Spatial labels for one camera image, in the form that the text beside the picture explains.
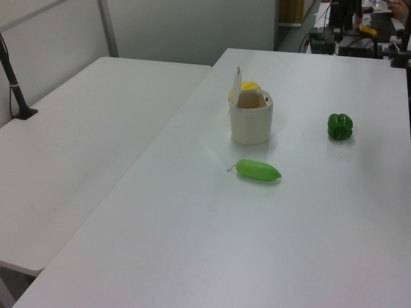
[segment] cup lid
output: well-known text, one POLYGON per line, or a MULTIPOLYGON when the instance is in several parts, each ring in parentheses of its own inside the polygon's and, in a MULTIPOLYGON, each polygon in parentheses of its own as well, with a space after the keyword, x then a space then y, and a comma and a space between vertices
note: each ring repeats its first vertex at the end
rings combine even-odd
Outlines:
POLYGON ((236 71, 236 76, 234 77, 234 83, 232 85, 232 96, 231 96, 231 103, 234 106, 237 106, 238 104, 238 99, 240 98, 240 92, 241 92, 241 82, 242 82, 242 76, 241 76, 241 69, 238 66, 237 71, 236 71))

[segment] floor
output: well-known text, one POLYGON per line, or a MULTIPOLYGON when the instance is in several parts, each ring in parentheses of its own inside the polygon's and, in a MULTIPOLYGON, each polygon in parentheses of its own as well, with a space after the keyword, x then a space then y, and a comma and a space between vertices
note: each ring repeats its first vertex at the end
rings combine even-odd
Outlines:
POLYGON ((278 29, 278 51, 287 53, 298 53, 299 46, 304 36, 309 32, 310 28, 314 27, 317 13, 320 6, 320 0, 316 0, 311 10, 307 13, 307 17, 301 24, 300 28, 279 27, 278 29))

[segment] green bell pepper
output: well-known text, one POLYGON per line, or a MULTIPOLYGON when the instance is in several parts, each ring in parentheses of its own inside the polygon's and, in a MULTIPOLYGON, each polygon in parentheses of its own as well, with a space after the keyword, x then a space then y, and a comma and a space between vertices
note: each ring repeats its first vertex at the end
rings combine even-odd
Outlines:
POLYGON ((346 114, 328 117, 328 135, 334 140, 346 140, 353 134, 353 121, 346 114))

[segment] white wall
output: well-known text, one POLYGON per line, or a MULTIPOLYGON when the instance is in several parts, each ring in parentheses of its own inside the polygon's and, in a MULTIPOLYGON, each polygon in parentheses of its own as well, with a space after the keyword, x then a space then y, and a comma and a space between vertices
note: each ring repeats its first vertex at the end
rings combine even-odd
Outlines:
MULTIPOLYGON (((109 55, 97 0, 64 1, 2 35, 29 106, 97 58, 109 55)), ((13 105, 17 107, 14 96, 13 105)), ((0 68, 0 126, 9 120, 8 80, 0 68)))
POLYGON ((214 65, 228 47, 274 47, 279 0, 105 1, 123 58, 214 65))
POLYGON ((305 16, 310 8, 311 4, 313 4, 314 0, 304 0, 304 11, 302 16, 305 16))

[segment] person's hand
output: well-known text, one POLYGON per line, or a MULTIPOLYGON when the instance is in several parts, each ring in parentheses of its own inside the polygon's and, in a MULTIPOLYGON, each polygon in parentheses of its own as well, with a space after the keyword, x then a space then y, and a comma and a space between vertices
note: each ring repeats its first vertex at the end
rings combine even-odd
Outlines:
POLYGON ((404 0, 394 0, 388 4, 388 9, 392 11, 394 17, 398 20, 403 19, 404 15, 408 13, 409 9, 404 0))

